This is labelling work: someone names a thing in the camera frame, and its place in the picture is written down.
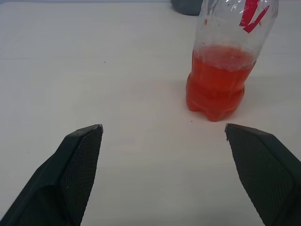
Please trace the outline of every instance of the red label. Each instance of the red label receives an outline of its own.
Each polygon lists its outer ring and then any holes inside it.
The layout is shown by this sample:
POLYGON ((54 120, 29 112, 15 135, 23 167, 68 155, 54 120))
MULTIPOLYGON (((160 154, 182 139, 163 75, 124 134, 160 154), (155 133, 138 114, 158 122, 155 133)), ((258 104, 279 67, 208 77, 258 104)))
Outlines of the red label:
POLYGON ((246 0, 245 9, 243 12, 243 16, 241 18, 239 26, 244 27, 244 30, 248 33, 250 33, 256 26, 259 24, 260 20, 263 18, 263 16, 266 14, 266 12, 269 9, 269 6, 267 6, 254 20, 252 23, 251 20, 253 16, 255 15, 256 9, 258 8, 259 0, 246 0))

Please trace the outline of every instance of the clear plastic bottle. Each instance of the clear plastic bottle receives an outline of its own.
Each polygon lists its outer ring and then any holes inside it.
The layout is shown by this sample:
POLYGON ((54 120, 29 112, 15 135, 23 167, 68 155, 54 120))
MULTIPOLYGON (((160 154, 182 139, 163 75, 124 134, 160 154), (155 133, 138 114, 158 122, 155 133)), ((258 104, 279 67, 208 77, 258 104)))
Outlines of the clear plastic bottle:
POLYGON ((278 14, 278 0, 204 0, 186 85, 190 110, 211 121, 232 114, 278 14))

